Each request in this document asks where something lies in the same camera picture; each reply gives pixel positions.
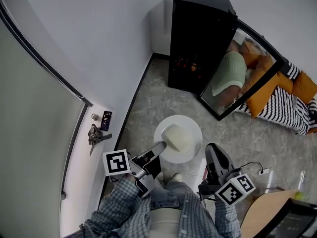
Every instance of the tiled floor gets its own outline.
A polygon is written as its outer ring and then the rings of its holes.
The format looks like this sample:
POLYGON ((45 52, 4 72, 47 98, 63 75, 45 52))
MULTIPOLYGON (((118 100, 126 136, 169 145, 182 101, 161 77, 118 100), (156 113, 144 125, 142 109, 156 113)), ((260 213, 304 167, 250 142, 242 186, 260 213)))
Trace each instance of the tiled floor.
MULTIPOLYGON (((120 149, 132 156, 141 154, 153 145, 157 125, 166 117, 185 115, 192 118, 202 130, 203 145, 197 156, 184 164, 172 164, 161 158, 167 176, 183 174, 183 181, 194 191, 202 181, 206 165, 205 146, 220 145, 239 167, 250 161, 261 162, 272 171, 273 184, 296 188, 301 170, 307 174, 305 192, 309 201, 317 203, 317 135, 300 136, 291 130, 260 119, 251 119, 232 113, 217 121, 189 92, 167 87, 168 61, 155 59, 143 81, 124 130, 120 149)), ((258 176, 258 165, 244 168, 252 181, 263 188, 269 175, 258 176)))

